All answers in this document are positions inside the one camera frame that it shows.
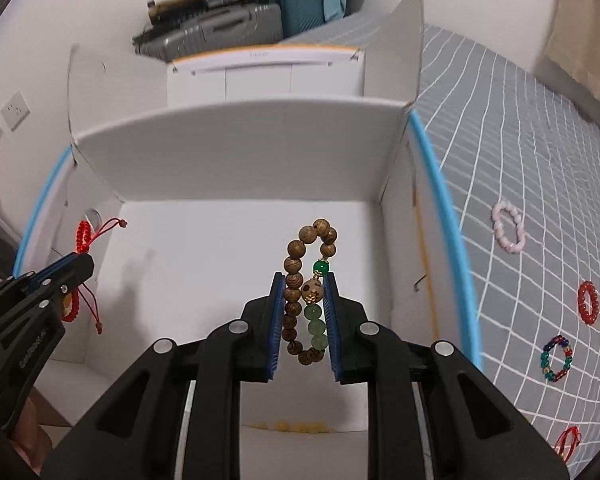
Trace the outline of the left hand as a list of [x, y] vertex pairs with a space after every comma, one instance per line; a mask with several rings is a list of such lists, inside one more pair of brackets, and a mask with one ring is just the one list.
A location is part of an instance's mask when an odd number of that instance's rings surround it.
[[47, 432], [38, 424], [34, 403], [28, 399], [12, 433], [12, 446], [27, 465], [39, 474], [46, 458], [53, 451]]

